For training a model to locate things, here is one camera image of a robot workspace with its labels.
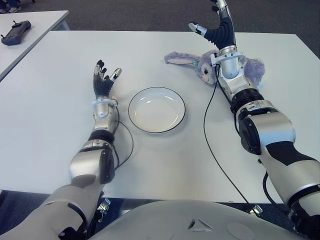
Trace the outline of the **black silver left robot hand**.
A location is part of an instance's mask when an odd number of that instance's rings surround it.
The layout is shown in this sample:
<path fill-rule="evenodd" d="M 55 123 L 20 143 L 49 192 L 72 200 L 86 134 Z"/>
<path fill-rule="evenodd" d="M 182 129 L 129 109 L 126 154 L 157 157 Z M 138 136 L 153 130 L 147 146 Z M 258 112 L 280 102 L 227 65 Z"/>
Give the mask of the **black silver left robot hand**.
<path fill-rule="evenodd" d="M 111 76 L 105 75 L 107 69 L 104 65 L 105 63 L 100 59 L 96 63 L 93 71 L 93 90 L 96 98 L 108 98 L 116 79 L 122 73 L 122 69 L 117 68 Z"/>

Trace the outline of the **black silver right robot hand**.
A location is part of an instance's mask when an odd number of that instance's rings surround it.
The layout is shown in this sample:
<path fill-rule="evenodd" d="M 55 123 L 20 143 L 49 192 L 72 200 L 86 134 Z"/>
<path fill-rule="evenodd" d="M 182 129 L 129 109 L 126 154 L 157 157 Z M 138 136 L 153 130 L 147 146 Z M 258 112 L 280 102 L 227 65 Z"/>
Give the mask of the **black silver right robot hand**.
<path fill-rule="evenodd" d="M 212 0 L 212 11 L 217 13 L 220 19 L 218 28 L 205 28 L 196 22 L 190 22 L 188 27 L 198 35 L 201 35 L 221 50 L 236 45 L 235 31 L 229 7 L 225 0 Z"/>

